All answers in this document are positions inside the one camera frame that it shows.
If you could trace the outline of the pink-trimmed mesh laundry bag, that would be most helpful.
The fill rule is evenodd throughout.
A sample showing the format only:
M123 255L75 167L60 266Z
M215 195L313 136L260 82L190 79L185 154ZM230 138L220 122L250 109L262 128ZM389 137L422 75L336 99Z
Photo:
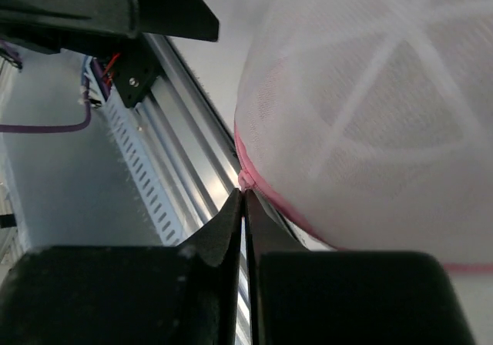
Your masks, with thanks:
M239 183L338 250L492 270L492 0L273 0Z

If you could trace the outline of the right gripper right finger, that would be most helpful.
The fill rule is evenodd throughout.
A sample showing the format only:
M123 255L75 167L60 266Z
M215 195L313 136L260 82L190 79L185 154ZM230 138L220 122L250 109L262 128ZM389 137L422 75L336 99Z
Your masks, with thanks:
M416 252L311 251L243 196L255 344L472 344L450 280Z

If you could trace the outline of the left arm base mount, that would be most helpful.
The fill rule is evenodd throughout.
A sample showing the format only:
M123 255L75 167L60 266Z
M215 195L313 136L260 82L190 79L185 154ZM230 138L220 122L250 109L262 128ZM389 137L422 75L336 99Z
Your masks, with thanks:
M108 58L93 58L90 68L106 102L114 89L127 109L135 108L150 93L162 67L146 38L126 40Z

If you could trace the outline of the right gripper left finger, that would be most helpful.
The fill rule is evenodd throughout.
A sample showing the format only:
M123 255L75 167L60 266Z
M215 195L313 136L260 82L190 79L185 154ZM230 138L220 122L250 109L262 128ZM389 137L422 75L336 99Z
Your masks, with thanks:
M50 246L1 286L3 344L232 344L242 194L177 246Z

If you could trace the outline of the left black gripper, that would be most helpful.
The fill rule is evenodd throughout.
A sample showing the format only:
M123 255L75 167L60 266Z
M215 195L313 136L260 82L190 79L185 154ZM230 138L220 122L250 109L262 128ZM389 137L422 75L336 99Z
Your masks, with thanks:
M1 38L39 52L96 52L139 30L216 42L220 22L204 0L1 0Z

